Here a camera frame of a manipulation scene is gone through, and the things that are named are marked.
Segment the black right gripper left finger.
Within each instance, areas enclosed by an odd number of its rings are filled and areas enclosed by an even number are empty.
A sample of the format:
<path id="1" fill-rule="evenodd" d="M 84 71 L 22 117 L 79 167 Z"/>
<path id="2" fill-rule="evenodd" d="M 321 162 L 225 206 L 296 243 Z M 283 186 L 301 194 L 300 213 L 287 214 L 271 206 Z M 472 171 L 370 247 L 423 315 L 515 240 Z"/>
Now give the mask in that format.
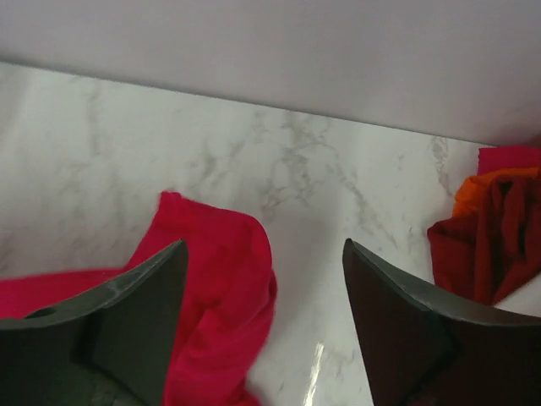
<path id="1" fill-rule="evenodd" d="M 184 241 L 22 319 L 1 320 L 3 405 L 159 405 L 188 267 Z"/>

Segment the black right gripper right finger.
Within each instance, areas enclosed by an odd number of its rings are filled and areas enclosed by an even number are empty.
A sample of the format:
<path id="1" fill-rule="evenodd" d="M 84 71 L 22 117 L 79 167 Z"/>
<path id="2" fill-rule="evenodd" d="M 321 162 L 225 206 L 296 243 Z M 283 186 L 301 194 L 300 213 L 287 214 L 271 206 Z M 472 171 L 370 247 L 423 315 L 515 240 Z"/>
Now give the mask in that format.
<path id="1" fill-rule="evenodd" d="M 375 405 L 538 405 L 540 320 L 478 304 L 347 239 L 352 318 Z"/>

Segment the crimson red t shirt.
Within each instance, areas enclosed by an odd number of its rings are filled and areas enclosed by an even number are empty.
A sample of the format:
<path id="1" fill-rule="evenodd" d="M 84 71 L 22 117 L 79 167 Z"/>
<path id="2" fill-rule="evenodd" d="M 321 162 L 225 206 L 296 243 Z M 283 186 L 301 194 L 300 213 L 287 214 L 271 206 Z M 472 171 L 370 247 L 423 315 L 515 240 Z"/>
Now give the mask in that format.
<path id="1" fill-rule="evenodd" d="M 178 240 L 187 245 L 188 267 L 159 405 L 256 405 L 246 378 L 271 329 L 277 283 L 265 230 L 249 215 L 163 192 L 125 266 L 5 279 L 1 320 L 82 294 Z"/>

